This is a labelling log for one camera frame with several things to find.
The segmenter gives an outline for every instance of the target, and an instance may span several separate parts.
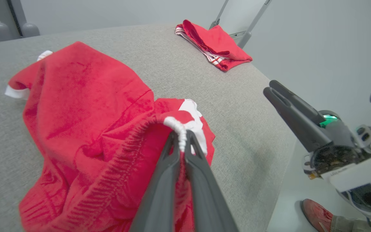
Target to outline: white trim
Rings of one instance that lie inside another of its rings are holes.
[[[321,222],[319,222],[320,226],[323,228],[323,231],[324,232],[328,232],[327,229],[323,226],[323,224]]]
[[[47,51],[41,53],[41,54],[38,56],[37,61],[40,61],[41,59],[44,59],[45,57],[47,57],[47,56],[49,56],[49,55],[51,55],[51,54],[52,54],[52,51],[47,50]]]
[[[201,113],[197,110],[197,104],[191,99],[184,99],[183,104],[181,104],[178,109],[187,111],[194,118],[194,121],[190,121],[186,124],[182,124],[180,121],[174,117],[166,117],[163,124],[173,129],[178,135],[178,146],[180,151],[184,152],[187,142],[187,130],[193,131],[194,135],[197,138],[197,141],[201,147],[202,152],[207,156],[207,142],[206,137],[203,132],[203,123],[200,120],[202,116]],[[194,148],[191,147],[191,153],[195,154]]]
[[[15,90],[11,86],[7,85],[5,95],[8,97],[27,100],[30,95],[30,90],[28,88],[23,90]]]
[[[212,53],[210,53],[208,51],[201,50],[197,46],[197,44],[192,39],[190,39],[190,37],[188,37],[188,35],[186,34],[186,32],[181,27],[179,27],[179,26],[176,28],[175,34],[176,35],[181,35],[188,42],[190,42],[191,44],[193,44],[202,54],[204,54],[207,57],[207,59],[209,60],[209,62],[212,63],[212,64],[214,64],[214,65],[218,65],[224,59],[230,59],[228,57],[222,57],[222,56],[219,56],[219,55],[216,55],[216,54],[212,54]]]

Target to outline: metal frame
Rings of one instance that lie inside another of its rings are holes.
[[[40,31],[25,19],[21,0],[0,0],[0,41],[37,35]]]
[[[259,13],[257,13],[256,17],[253,19],[252,23],[249,25],[249,28],[247,28],[246,31],[240,31],[240,32],[237,32],[237,33],[230,34],[230,36],[233,37],[233,38],[239,38],[239,37],[241,37],[241,34],[243,33],[243,38],[241,38],[241,40],[237,44],[239,47],[243,48],[247,44],[247,42],[249,41],[249,39],[252,36],[252,30],[253,30],[254,26],[257,24],[259,19],[262,17],[263,13],[265,12],[265,9],[270,4],[270,2],[271,2],[271,0],[266,0],[266,2],[263,4],[262,8],[260,9]],[[212,22],[212,24],[210,26],[210,29],[219,24],[221,14],[223,13],[224,8],[227,5],[227,3],[228,3],[228,0],[225,0],[225,2],[223,4],[223,7],[221,8],[220,12],[218,13],[217,18]]]

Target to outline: folded clothing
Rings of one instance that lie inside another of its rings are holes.
[[[253,61],[219,25],[206,30],[184,20],[183,24],[177,25],[175,33],[196,46],[209,62],[222,71]]]
[[[215,136],[194,101],[155,101],[128,66],[81,42],[45,52],[6,94],[28,98],[23,118],[44,157],[19,204],[25,231],[128,231],[173,129],[181,155],[189,129],[212,161]],[[184,161],[175,193],[175,230],[193,231]]]

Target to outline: gray table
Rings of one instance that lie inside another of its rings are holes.
[[[155,97],[191,98],[216,135],[212,171],[241,232],[264,232],[293,151],[294,136],[262,90],[251,63],[221,72],[175,25],[141,25],[0,42],[0,232],[22,231],[18,204],[41,174],[43,158],[22,121],[25,102],[4,95],[9,79],[45,50],[75,41],[120,60]]]

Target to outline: red shoe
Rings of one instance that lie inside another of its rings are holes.
[[[318,232],[330,232],[331,219],[333,218],[332,213],[310,199],[302,201],[300,206],[309,223]]]

